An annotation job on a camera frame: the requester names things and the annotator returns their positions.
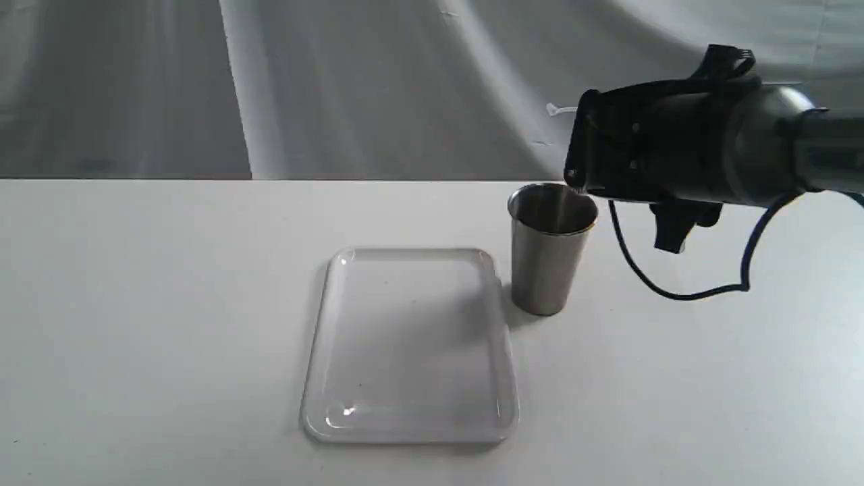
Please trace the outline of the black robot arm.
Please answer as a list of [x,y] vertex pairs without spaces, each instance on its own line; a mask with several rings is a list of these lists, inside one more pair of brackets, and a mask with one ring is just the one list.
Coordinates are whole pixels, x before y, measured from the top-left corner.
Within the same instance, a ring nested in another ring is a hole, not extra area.
[[787,194],[861,193],[862,113],[832,113],[757,78],[663,80],[581,95],[564,163],[613,200],[767,207]]

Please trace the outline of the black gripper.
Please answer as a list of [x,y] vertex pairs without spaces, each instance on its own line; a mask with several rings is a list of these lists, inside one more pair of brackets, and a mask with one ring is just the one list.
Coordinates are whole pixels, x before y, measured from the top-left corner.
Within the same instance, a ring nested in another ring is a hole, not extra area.
[[722,145],[741,99],[741,81],[661,80],[584,92],[565,182],[622,202],[737,203]]

